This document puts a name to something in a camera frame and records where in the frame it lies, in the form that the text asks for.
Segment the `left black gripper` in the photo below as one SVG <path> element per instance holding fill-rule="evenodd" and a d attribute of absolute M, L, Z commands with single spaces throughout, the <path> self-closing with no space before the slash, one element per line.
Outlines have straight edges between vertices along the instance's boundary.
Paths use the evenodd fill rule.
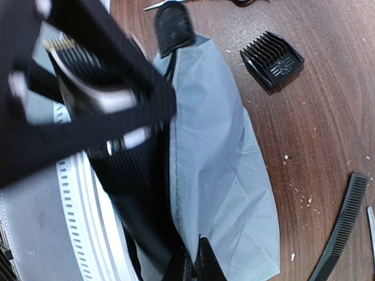
<path fill-rule="evenodd" d="M 71 121 L 29 123 L 30 91 Z M 1 2 L 2 187 L 175 114 L 175 90 L 100 1 Z"/>

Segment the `small black-handled scissors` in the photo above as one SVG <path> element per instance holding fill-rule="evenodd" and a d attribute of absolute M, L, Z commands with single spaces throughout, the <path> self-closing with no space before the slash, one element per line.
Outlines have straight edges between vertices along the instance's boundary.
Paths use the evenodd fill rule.
<path fill-rule="evenodd" d="M 144 8 L 143 11 L 150 11 L 156 8 L 160 8 L 162 5 L 164 5 L 167 2 L 185 2 L 185 1 L 186 0 L 164 0 L 164 1 L 158 2 L 156 4 L 153 4 L 151 6 Z"/>

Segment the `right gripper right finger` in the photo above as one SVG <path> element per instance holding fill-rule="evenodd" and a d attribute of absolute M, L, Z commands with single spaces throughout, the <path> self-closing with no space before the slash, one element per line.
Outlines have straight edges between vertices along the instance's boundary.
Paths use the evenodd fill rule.
<path fill-rule="evenodd" d="M 206 237 L 199 239 L 195 271 L 198 281 L 227 280 Z"/>

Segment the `grey zipper pouch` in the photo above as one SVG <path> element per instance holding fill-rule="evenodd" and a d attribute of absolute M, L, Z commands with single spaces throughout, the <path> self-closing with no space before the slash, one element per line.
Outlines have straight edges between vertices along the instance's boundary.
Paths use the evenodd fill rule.
<path fill-rule="evenodd" d="M 154 66 L 170 73 L 177 114 L 169 125 L 168 203 L 193 266 L 206 237 L 227 280 L 281 271 L 279 222 L 261 149 L 231 68 L 212 38 L 191 34 Z M 163 280 L 171 257 L 151 280 Z"/>

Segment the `black silver hair clipper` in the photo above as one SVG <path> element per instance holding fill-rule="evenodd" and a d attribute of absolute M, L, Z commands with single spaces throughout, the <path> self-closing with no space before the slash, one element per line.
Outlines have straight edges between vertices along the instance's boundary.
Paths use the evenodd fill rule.
<path fill-rule="evenodd" d="M 132 89 L 124 75 L 74 40 L 50 39 L 44 47 L 71 119 L 125 111 L 145 102 L 146 95 Z M 88 148 L 103 189 L 143 202 L 156 199 L 163 188 L 164 137 L 163 124 L 157 122 Z"/>

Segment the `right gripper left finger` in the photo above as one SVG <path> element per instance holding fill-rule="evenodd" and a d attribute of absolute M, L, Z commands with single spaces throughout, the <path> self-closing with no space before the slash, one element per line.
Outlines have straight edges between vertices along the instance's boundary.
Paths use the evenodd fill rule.
<path fill-rule="evenodd" d="M 163 281 L 191 281 L 193 266 L 184 248 L 179 248 L 171 257 Z"/>

